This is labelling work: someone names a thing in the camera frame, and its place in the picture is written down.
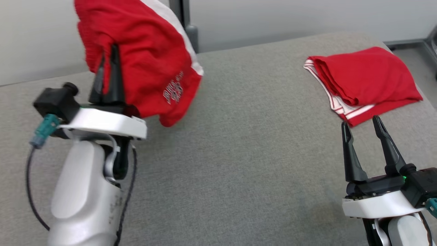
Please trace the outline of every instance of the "gray fabric tablecloth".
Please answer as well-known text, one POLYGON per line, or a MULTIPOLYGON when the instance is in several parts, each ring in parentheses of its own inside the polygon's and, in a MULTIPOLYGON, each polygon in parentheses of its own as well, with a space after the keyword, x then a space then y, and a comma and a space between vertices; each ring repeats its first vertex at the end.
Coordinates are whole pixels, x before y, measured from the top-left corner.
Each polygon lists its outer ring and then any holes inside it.
MULTIPOLYGON (((384 47, 365 35, 334 33, 200 54, 205 77, 186 116, 172 128, 147 119, 147 140, 135 142, 138 176, 121 246, 367 245, 362 221, 341 208, 341 119, 302 66, 310 55, 371 46, 384 47)), ((85 102, 92 80, 81 73, 0 87, 1 245, 47 240, 24 186, 28 141, 41 121, 32 101, 69 81, 85 102)), ((436 165, 437 113, 426 98, 381 118, 406 162, 436 165)), ((352 132, 364 170, 384 174, 372 122, 352 132)), ((70 146, 51 138, 34 157, 33 195, 48 224, 70 146)), ((426 216, 436 234, 437 220, 426 216)))

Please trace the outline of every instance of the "metal frame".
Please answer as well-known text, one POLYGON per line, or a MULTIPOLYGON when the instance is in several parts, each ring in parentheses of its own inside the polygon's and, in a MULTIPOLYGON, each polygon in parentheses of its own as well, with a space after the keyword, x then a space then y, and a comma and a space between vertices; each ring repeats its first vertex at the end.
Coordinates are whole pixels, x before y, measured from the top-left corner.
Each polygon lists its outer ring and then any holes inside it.
POLYGON ((437 42, 437 26, 434 27, 432 32, 425 39, 391 41, 391 42, 384 42, 384 44, 387 45, 390 49, 395 49, 403 45, 419 45, 424 47, 427 53, 432 58, 432 60, 434 61, 437 71, 437 43, 436 42, 437 42))
POLYGON ((184 27, 194 51, 199 53, 198 29, 190 23, 190 0, 169 0, 169 3, 170 9, 184 27))

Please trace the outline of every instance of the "white wall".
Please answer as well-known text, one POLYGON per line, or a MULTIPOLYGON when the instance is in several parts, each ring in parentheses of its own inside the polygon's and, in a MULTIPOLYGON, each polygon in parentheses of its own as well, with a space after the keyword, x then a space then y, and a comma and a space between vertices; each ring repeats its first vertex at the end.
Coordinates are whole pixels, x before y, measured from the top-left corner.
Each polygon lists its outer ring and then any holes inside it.
POLYGON ((73 0, 0 0, 0 86, 87 71, 77 22, 73 0))
POLYGON ((422 39, 437 25, 437 0, 190 0, 190 12, 201 52, 334 31, 422 39))

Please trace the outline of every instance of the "teal connector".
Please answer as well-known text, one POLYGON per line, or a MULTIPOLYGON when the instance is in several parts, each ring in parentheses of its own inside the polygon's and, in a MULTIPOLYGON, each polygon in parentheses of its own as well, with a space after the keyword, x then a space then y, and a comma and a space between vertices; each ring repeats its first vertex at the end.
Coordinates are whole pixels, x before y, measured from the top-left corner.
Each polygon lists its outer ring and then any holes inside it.
POLYGON ((435 218, 437 218, 437 198, 428 199, 425 207, 435 218))
POLYGON ((30 141, 30 144, 33 145, 36 149, 41 149, 45 144, 45 140, 56 131, 56 128, 59 126, 61 122, 58 117, 54 114, 47 114, 44 117, 44 120, 35 130, 35 136, 30 141))

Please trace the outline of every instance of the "folded clothing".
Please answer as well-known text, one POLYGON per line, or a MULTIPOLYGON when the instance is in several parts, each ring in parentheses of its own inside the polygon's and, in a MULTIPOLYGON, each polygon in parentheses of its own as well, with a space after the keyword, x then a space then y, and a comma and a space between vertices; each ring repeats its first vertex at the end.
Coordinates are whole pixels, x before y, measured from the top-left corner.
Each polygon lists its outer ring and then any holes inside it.
POLYGON ((352 127, 373 115, 423 100, 406 65, 380 47, 310 56, 304 68, 325 89, 331 109, 352 127))
POLYGON ((187 111, 203 75, 190 40, 158 0, 75 0, 86 62, 96 73, 104 57, 108 92, 111 46, 117 44, 126 103, 141 117, 159 114, 169 127, 187 111))

